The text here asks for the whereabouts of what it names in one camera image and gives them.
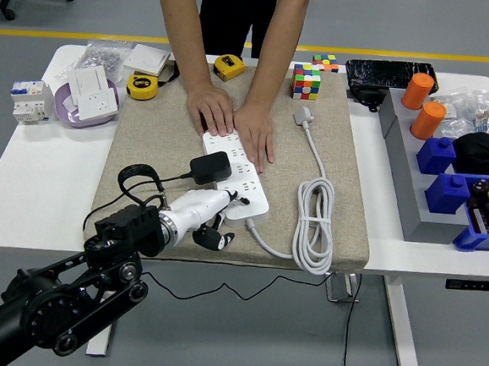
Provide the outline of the person's left hand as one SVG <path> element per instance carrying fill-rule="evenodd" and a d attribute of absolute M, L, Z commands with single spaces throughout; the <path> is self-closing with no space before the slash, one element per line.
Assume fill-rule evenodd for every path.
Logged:
<path fill-rule="evenodd" d="M 274 125 L 270 111 L 245 103 L 234 111 L 233 120 L 247 159 L 255 166 L 257 173 L 263 173 L 265 162 L 274 162 Z"/>

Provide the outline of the person's right hand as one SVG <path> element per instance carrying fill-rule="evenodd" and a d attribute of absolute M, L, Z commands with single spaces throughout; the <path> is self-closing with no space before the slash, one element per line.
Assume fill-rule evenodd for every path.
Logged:
<path fill-rule="evenodd" d="M 188 90 L 187 109 L 198 135 L 205 132 L 216 136 L 231 134 L 234 111 L 231 97 L 225 90 L 202 83 Z"/>

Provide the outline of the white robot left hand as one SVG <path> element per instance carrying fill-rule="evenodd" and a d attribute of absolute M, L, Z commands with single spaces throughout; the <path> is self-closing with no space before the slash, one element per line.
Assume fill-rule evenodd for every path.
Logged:
<path fill-rule="evenodd" d="M 225 209 L 231 202 L 249 205 L 250 200 L 230 190 L 190 190 L 171 204 L 169 210 L 160 210 L 159 218 L 165 247 L 179 244 L 186 233 L 193 241 L 210 251 L 221 251 L 235 237 L 222 235 L 218 228 L 224 220 Z"/>

